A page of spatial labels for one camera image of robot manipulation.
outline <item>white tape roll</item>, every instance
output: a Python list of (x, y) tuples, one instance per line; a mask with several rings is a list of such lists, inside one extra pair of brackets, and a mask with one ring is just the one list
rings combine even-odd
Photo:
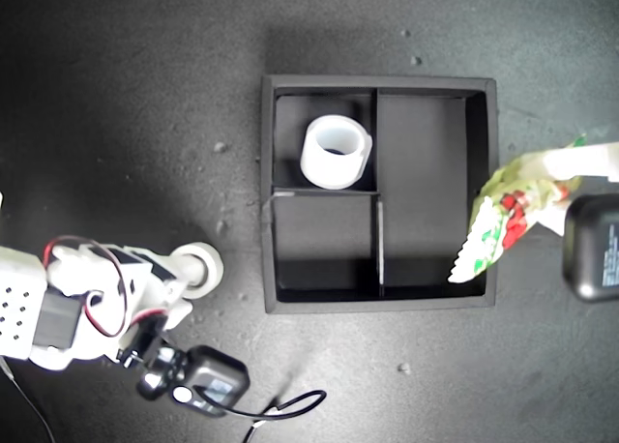
[(174, 250), (171, 256), (191, 255), (200, 259), (206, 266), (206, 279), (195, 286), (188, 286), (183, 292), (186, 300), (196, 300), (213, 291), (223, 277), (223, 261), (220, 253), (206, 243), (191, 243)]
[(346, 189), (364, 173), (372, 140), (358, 122), (329, 115), (309, 124), (301, 154), (301, 170), (317, 187)]

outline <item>white 3d printed part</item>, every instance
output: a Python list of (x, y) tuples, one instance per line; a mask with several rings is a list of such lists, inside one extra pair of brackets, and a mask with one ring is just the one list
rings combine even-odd
[(39, 258), (0, 247), (0, 356), (28, 359), (46, 290)]
[(317, 187), (346, 189), (364, 173), (372, 139), (356, 121), (329, 115), (309, 124), (301, 154), (301, 170)]

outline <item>dark gray surface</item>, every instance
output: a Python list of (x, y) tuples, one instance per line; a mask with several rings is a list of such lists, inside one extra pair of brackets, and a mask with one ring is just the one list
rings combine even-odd
[[(176, 339), (250, 366), (243, 408), (288, 383), (330, 393), (256, 443), (617, 441), (619, 305), (565, 289), (556, 237), (535, 229), (504, 256), (492, 309), (267, 316), (255, 157), (264, 73), (495, 78), (503, 162), (581, 130), (617, 140), (618, 24), (619, 0), (2, 0), (0, 241), (215, 244), (223, 284)], [(247, 428), (145, 402), (103, 364), (15, 369), (60, 442), (236, 442)], [(0, 384), (3, 441), (43, 440)]]

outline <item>black box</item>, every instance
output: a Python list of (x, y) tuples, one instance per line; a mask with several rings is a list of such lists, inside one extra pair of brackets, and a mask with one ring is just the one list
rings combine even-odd
[[(306, 128), (327, 114), (355, 119), (373, 140), (346, 190), (301, 172)], [(266, 75), (262, 120), (267, 312), (494, 304), (496, 264), (447, 283), (472, 201), (498, 166), (494, 80)]]

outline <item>chip bag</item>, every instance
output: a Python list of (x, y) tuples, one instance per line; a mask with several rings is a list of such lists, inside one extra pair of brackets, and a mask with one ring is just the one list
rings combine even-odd
[(469, 234), (448, 281), (463, 283), (498, 260), (536, 222), (562, 234), (570, 193), (583, 175), (619, 181), (619, 143), (528, 153), (498, 169), (473, 202)]

